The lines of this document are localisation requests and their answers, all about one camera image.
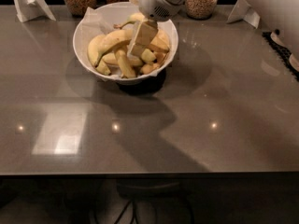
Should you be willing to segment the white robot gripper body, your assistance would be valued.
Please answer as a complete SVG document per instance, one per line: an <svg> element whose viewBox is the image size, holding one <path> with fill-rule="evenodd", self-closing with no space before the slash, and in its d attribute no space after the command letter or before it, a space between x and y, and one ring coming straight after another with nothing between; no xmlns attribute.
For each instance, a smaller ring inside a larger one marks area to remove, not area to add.
<svg viewBox="0 0 299 224"><path fill-rule="evenodd" d="M129 0L138 6L139 11L148 19L168 21L180 10L182 0Z"/></svg>

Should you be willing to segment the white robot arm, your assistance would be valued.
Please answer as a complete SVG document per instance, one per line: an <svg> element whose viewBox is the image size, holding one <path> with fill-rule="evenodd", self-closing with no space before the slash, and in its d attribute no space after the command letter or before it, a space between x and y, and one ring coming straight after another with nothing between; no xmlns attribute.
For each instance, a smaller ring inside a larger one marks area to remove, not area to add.
<svg viewBox="0 0 299 224"><path fill-rule="evenodd" d="M168 21L186 0L129 0L139 11L155 21ZM299 0L237 0L228 22L259 16L268 28L299 59Z"/></svg>

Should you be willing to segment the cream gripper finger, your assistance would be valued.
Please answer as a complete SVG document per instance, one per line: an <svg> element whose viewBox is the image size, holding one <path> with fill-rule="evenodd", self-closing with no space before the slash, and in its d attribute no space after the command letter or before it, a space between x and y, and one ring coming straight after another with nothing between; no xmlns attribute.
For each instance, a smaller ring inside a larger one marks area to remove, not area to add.
<svg viewBox="0 0 299 224"><path fill-rule="evenodd" d="M133 27L132 39L128 46L130 55L139 57L158 33L156 21L144 19Z"/></svg>

